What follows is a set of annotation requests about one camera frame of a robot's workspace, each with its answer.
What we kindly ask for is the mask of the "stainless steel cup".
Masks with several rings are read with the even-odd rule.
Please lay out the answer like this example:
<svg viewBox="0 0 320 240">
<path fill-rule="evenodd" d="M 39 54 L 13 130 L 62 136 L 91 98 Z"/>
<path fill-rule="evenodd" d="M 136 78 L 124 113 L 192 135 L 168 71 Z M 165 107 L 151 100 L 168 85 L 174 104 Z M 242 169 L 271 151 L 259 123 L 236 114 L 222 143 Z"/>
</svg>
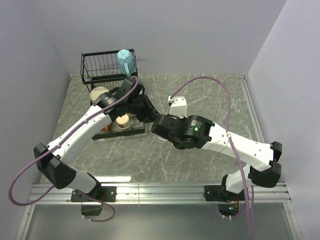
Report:
<svg viewBox="0 0 320 240">
<path fill-rule="evenodd" d="M 115 123 L 119 132 L 130 131 L 132 129 L 130 117 L 127 114 L 117 117 Z"/>
</svg>

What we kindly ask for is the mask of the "cream mug green inside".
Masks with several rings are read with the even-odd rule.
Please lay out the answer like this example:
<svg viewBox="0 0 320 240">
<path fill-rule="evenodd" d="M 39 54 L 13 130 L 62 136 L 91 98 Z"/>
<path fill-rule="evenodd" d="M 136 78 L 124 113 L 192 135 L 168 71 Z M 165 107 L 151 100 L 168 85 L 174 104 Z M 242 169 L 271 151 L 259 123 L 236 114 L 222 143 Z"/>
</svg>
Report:
<svg viewBox="0 0 320 240">
<path fill-rule="evenodd" d="M 94 103 L 101 94 L 109 92 L 109 89 L 104 86 L 98 86 L 91 90 L 89 97 L 92 103 Z"/>
</svg>

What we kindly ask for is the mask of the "light blue faceted mug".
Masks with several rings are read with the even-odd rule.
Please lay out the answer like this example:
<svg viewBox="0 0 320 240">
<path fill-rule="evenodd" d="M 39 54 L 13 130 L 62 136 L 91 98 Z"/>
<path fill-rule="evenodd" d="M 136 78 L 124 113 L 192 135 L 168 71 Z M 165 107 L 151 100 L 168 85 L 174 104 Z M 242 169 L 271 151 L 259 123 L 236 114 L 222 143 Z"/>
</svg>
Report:
<svg viewBox="0 0 320 240">
<path fill-rule="evenodd" d="M 126 76 L 132 76 L 137 72 L 133 53 L 127 49 L 122 49 L 117 53 L 117 63 L 120 72 Z"/>
</svg>

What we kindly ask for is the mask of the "pink mug orange handle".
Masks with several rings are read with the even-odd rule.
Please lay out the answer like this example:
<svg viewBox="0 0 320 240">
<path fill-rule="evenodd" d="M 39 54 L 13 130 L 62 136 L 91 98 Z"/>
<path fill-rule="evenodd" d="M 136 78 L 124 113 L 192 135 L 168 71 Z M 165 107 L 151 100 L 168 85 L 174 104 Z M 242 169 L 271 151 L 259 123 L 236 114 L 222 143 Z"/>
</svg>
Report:
<svg viewBox="0 0 320 240">
<path fill-rule="evenodd" d="M 110 132 L 111 129 L 112 129 L 112 124 L 109 124 L 109 125 L 107 125 L 106 127 L 104 127 L 104 130 L 105 130 L 106 132 Z"/>
</svg>

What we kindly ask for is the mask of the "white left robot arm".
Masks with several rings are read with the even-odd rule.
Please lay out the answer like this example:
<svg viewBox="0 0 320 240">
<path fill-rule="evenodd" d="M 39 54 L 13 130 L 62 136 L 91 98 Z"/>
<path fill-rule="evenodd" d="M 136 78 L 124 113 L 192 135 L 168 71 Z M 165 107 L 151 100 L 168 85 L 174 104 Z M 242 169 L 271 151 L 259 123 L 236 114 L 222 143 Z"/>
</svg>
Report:
<svg viewBox="0 0 320 240">
<path fill-rule="evenodd" d="M 96 87 L 90 99 L 92 105 L 72 127 L 48 144 L 37 144 L 33 152 L 38 170 L 55 188 L 77 189 L 89 201 L 95 201 L 101 195 L 99 181 L 89 173 L 76 170 L 70 162 L 95 134 L 117 118 L 133 114 L 140 122 L 152 123 L 159 113 L 135 76 L 127 77 L 115 90 Z"/>
</svg>

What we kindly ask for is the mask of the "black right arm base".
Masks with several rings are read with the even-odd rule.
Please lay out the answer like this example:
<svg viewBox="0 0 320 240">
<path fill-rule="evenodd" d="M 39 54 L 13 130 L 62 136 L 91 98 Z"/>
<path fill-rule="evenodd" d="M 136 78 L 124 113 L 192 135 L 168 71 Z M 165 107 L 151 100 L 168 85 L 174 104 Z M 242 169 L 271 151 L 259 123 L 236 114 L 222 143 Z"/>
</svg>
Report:
<svg viewBox="0 0 320 240">
<path fill-rule="evenodd" d="M 226 191 L 221 185 L 205 185 L 203 197 L 206 202 L 217 202 L 218 213 L 223 218 L 230 220 L 238 216 L 245 208 L 240 207 L 240 202 L 245 201 L 244 190 L 233 193 Z"/>
</svg>

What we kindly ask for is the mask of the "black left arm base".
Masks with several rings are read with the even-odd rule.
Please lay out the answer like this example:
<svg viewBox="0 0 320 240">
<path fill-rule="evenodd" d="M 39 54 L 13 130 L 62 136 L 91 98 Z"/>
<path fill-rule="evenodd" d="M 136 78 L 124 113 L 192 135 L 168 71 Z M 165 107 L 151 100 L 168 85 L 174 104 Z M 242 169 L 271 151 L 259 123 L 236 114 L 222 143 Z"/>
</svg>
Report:
<svg viewBox="0 0 320 240">
<path fill-rule="evenodd" d="M 80 211 L 84 219 L 92 222 L 106 222 L 116 215 L 115 208 L 110 205 L 116 201 L 116 196 L 116 186 L 100 186 L 90 193 L 74 189 L 70 201 L 81 204 Z M 110 216 L 106 219 L 97 219 L 107 208 L 111 210 Z"/>
</svg>

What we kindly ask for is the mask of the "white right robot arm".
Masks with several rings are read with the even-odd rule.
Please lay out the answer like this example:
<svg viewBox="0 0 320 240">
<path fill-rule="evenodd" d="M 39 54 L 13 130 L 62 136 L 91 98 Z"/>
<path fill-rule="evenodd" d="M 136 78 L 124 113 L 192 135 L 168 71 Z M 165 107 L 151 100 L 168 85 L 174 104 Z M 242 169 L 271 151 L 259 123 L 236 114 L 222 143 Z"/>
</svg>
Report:
<svg viewBox="0 0 320 240">
<path fill-rule="evenodd" d="M 162 114 L 154 121 L 151 132 L 179 150 L 210 150 L 244 162 L 244 167 L 228 174 L 221 182 L 220 194 L 226 200 L 233 199 L 244 187 L 273 188 L 281 177 L 282 144 L 277 141 L 257 142 L 229 132 L 199 115 L 179 119 Z"/>
</svg>

